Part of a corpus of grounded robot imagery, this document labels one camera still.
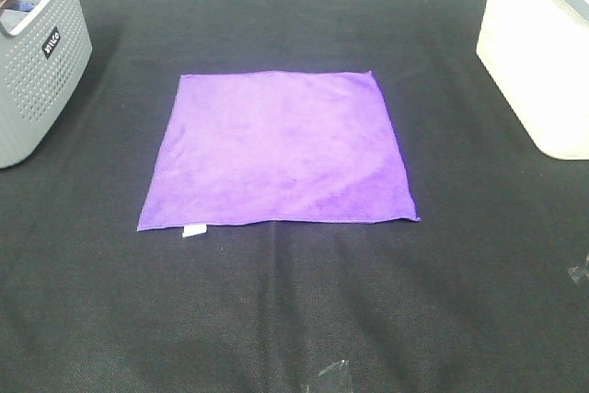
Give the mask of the grey perforated plastic basket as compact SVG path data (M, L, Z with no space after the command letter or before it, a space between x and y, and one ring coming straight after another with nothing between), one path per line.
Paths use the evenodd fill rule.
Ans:
M52 128L92 53L79 0L30 5L1 25L1 166L25 160Z

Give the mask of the clear tape piece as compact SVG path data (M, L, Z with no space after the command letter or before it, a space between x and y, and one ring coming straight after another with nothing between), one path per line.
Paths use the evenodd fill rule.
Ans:
M570 267L567 269L567 273L575 284L587 282L589 279L589 256L586 256L583 265Z
M301 388L303 393L353 393L349 362L335 362L308 380Z

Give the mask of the white plastic storage bin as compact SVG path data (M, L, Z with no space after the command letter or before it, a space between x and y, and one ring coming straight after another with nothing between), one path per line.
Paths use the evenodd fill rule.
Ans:
M486 0L477 56L537 148L588 157L588 0Z

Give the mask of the purple microfiber towel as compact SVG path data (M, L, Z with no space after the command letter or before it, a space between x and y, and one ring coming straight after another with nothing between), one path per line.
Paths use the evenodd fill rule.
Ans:
M141 231L418 221L371 72L183 75Z

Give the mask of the clear tape piece front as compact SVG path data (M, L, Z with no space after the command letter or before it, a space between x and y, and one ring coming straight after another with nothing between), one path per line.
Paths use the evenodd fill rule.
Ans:
M301 388L303 393L353 393L349 362L335 362L308 380Z

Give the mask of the clothes inside grey basket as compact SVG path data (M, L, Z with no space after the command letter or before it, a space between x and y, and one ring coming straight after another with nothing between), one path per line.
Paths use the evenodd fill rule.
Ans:
M1 0L1 25L12 30L32 11L33 5L20 0Z

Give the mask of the clear tape piece right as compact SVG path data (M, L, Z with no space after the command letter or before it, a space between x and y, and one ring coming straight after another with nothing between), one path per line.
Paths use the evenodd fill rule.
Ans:
M570 267L567 269L567 273L575 284L587 282L589 279L589 256L586 256L583 265Z

